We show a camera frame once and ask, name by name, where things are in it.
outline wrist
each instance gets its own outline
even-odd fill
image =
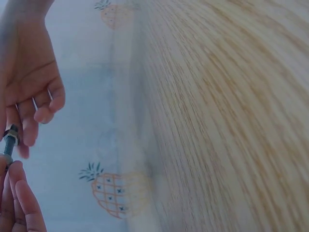
[[[54,0],[8,0],[5,12],[15,19],[44,19]]]

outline pineapple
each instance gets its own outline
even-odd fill
[[[133,19],[133,8],[127,4],[112,4],[110,0],[101,0],[95,5],[95,9],[101,11],[103,22],[115,30],[130,22]]]
[[[80,171],[79,179],[91,182],[93,196],[111,216],[124,219],[139,214],[149,201],[144,175],[136,172],[119,175],[103,171],[100,163],[89,163],[86,169]]]

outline pineapple leaves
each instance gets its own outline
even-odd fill
[[[110,0],[101,0],[100,2],[97,2],[95,4],[95,9],[99,9],[100,11],[103,11],[110,4],[111,4]]]
[[[79,179],[86,179],[87,182],[95,180],[98,176],[100,176],[104,168],[100,168],[101,163],[99,162],[96,166],[95,163],[88,163],[87,169],[82,169],[78,175],[81,175]]]

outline metal nut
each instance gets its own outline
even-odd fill
[[[7,130],[5,133],[4,133],[4,140],[6,141],[6,138],[8,136],[12,136],[15,138],[15,146],[17,146],[19,144],[19,136],[18,136],[18,132],[17,131],[14,131],[14,130]]]
[[[10,166],[13,163],[13,159],[12,159],[11,156],[5,155],[5,154],[2,154],[2,153],[0,154],[0,156],[4,156],[7,166]]]

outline light wood board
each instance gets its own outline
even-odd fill
[[[309,1],[135,0],[115,31],[132,232],[309,231]]]

